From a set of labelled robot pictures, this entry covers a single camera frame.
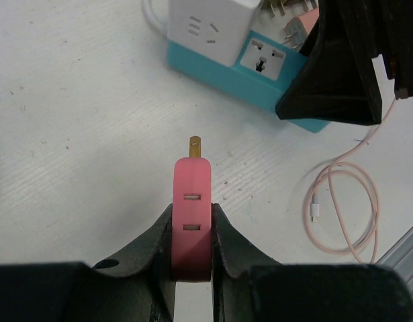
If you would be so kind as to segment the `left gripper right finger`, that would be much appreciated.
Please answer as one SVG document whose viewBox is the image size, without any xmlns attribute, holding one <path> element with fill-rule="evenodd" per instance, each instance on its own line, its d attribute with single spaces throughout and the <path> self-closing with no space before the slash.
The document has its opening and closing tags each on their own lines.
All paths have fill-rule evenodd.
<svg viewBox="0 0 413 322">
<path fill-rule="evenodd" d="M 212 300 L 214 321 L 255 321 L 251 270 L 280 266 L 245 238 L 217 203 L 212 204 Z"/>
</svg>

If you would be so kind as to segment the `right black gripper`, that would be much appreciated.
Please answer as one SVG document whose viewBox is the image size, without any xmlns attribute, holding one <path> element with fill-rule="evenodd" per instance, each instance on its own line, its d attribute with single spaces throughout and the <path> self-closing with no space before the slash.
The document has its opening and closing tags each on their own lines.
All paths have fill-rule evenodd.
<svg viewBox="0 0 413 322">
<path fill-rule="evenodd" d="M 318 20 L 300 50 L 306 63 L 276 104 L 277 116 L 381 123 L 372 59 L 382 56 L 396 99 L 413 97 L 413 0 L 318 4 Z"/>
</svg>

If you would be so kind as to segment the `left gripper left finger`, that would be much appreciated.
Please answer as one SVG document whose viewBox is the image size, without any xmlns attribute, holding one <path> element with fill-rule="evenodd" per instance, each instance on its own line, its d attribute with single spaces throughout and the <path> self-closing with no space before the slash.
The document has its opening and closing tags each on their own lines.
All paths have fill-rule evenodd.
<svg viewBox="0 0 413 322">
<path fill-rule="evenodd" d="M 144 233 L 93 269 L 113 278 L 96 321 L 172 321 L 176 283 L 171 278 L 168 205 Z"/>
</svg>

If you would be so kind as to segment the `pink USB adapter plug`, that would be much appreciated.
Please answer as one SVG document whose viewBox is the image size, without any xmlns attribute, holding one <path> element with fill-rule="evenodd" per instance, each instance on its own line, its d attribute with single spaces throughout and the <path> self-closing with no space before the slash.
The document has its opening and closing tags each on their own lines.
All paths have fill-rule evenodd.
<svg viewBox="0 0 413 322">
<path fill-rule="evenodd" d="M 319 18 L 319 8 L 292 18 L 284 27 L 285 40 L 292 50 L 299 51 Z"/>
</svg>

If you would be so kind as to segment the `teal USB power strip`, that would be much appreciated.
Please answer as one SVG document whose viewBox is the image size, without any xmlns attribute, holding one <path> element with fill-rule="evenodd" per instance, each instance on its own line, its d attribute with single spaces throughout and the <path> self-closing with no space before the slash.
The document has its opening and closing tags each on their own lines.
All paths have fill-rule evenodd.
<svg viewBox="0 0 413 322">
<path fill-rule="evenodd" d="M 307 57 L 251 31 L 238 60 L 224 66 L 169 42 L 168 64 L 223 93 L 276 114 L 276 105 L 307 62 Z"/>
</svg>

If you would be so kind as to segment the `white power strip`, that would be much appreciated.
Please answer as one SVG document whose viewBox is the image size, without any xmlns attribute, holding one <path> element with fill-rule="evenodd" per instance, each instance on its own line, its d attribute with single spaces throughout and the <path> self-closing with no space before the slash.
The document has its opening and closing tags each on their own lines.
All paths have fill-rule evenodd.
<svg viewBox="0 0 413 322">
<path fill-rule="evenodd" d="M 232 66 L 262 4 L 261 0 L 170 0 L 167 37 Z"/>
</svg>

